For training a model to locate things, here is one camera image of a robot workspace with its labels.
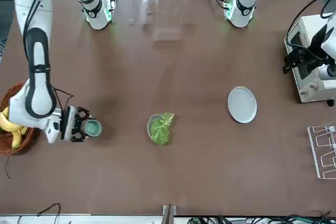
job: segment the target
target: metal bracket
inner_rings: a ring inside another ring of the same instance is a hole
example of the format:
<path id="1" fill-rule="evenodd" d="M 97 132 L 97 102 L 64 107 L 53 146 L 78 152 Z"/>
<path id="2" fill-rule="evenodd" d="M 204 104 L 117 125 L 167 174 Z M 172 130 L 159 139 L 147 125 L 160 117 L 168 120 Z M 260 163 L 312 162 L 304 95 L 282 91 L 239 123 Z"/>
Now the metal bracket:
<path id="1" fill-rule="evenodd" d="M 162 206 L 162 222 L 161 224 L 173 224 L 174 216 L 176 214 L 176 206 L 175 205 L 163 205 Z"/>

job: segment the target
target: white plate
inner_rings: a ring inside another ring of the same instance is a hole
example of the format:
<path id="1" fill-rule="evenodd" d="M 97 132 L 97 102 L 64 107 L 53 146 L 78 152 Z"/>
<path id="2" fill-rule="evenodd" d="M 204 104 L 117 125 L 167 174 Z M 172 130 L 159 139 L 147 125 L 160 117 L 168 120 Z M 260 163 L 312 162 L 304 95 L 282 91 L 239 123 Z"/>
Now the white plate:
<path id="1" fill-rule="evenodd" d="M 230 114 L 239 123 L 249 123 L 257 114 L 257 101 L 245 87 L 235 87 L 227 99 Z"/>

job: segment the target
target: small cup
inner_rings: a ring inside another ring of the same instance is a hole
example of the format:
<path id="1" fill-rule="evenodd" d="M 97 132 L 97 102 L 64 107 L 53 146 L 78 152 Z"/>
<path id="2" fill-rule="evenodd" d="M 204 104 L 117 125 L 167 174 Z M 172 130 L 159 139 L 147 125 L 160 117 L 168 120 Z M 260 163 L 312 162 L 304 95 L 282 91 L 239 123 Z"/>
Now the small cup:
<path id="1" fill-rule="evenodd" d="M 102 130 L 101 123 L 95 119 L 89 119 L 84 124 L 84 132 L 88 136 L 99 136 Z"/>
<path id="2" fill-rule="evenodd" d="M 162 119 L 162 115 L 159 115 L 159 114 L 154 114 L 152 115 L 149 119 L 148 119 L 148 122 L 147 122 L 147 133 L 148 133 L 148 136 L 150 138 L 152 138 L 151 136 L 151 133 L 150 133 L 150 126 L 151 126 L 151 123 L 154 121 L 154 120 L 158 120 L 158 119 Z"/>

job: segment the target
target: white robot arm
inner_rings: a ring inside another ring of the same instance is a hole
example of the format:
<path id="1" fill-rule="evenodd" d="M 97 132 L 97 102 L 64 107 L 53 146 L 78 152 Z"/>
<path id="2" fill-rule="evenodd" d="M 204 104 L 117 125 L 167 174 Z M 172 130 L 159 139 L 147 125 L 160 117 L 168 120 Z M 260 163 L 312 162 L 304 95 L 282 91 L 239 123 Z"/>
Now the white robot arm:
<path id="1" fill-rule="evenodd" d="M 226 0 L 225 17 L 235 27 L 244 28 L 252 18 L 257 0 Z"/>
<path id="2" fill-rule="evenodd" d="M 92 28 L 103 29 L 111 21 L 106 15 L 106 8 L 110 6 L 102 3 L 108 0 L 79 1 Z M 55 89 L 50 83 L 51 0 L 15 0 L 15 9 L 28 60 L 29 79 L 10 99 L 9 120 L 44 130 L 49 143 L 55 142 L 59 133 L 62 140 L 82 142 L 88 134 L 83 132 L 81 124 L 91 115 L 81 107 L 56 108 Z"/>

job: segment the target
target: green cup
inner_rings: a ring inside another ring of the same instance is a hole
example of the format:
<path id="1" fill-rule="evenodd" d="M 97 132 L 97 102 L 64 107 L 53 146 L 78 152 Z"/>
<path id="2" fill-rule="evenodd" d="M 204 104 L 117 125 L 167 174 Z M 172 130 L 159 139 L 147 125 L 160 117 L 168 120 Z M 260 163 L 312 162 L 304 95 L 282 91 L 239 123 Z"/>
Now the green cup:
<path id="1" fill-rule="evenodd" d="M 83 127 L 85 133 L 89 136 L 99 136 L 102 130 L 101 123 L 95 119 L 89 119 L 86 121 Z"/>

